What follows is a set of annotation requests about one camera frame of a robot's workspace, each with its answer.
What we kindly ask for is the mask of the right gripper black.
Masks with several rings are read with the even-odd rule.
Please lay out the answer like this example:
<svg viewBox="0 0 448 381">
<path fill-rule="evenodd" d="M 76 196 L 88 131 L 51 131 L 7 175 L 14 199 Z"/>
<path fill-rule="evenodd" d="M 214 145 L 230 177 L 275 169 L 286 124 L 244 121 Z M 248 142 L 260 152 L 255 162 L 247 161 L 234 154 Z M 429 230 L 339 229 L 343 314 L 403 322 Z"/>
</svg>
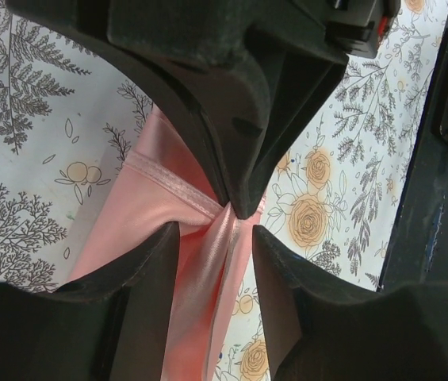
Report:
<svg viewBox="0 0 448 381">
<path fill-rule="evenodd" d="M 274 166 L 343 77 L 373 58 L 398 1 L 111 1 L 104 58 L 187 71 L 243 70 L 243 196 Z"/>
</svg>

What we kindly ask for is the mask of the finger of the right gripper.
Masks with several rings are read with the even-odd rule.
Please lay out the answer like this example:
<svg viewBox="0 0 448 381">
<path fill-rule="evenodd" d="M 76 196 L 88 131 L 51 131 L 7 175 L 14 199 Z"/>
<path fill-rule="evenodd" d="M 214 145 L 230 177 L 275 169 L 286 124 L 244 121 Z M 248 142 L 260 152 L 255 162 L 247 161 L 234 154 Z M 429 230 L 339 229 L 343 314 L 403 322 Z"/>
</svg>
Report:
<svg viewBox="0 0 448 381">
<path fill-rule="evenodd" d="M 9 1 L 14 14 L 83 44 L 141 88 L 238 217 L 264 184 L 251 174 L 268 124 L 268 83 L 247 50 L 245 1 Z"/>
</svg>

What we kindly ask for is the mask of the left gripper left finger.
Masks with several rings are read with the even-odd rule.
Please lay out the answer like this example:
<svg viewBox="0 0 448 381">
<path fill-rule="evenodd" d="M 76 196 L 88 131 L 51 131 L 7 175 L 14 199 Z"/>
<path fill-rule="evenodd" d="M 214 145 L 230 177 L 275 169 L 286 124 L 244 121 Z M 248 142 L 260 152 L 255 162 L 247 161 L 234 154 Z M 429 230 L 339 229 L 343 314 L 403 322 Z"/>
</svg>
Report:
<svg viewBox="0 0 448 381">
<path fill-rule="evenodd" d="M 160 379 L 179 241 L 166 223 L 52 293 L 0 283 L 0 380 Z"/>
</svg>

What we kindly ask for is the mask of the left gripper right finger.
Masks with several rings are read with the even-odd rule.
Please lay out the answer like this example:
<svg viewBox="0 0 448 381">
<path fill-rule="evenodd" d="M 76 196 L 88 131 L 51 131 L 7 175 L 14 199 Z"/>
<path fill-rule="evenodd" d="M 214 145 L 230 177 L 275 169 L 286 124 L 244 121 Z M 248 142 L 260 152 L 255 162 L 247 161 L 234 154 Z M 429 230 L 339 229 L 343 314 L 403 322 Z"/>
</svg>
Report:
<svg viewBox="0 0 448 381">
<path fill-rule="evenodd" d="M 265 227 L 252 254 L 274 380 L 448 380 L 448 283 L 368 291 Z"/>
</svg>

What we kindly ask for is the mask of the salmon pink cloth napkin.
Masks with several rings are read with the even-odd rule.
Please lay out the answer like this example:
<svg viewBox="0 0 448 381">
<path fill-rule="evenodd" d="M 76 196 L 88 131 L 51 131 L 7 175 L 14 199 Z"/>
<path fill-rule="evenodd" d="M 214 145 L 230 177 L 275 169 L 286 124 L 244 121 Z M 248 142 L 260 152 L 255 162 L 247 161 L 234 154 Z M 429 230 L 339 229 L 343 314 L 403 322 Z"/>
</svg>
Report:
<svg viewBox="0 0 448 381">
<path fill-rule="evenodd" d="M 210 380 L 251 254 L 260 213 L 239 218 L 216 201 L 201 166 L 158 108 L 79 254 L 71 279 L 119 275 L 131 251 L 174 222 L 178 231 L 128 288 L 114 380 Z"/>
</svg>

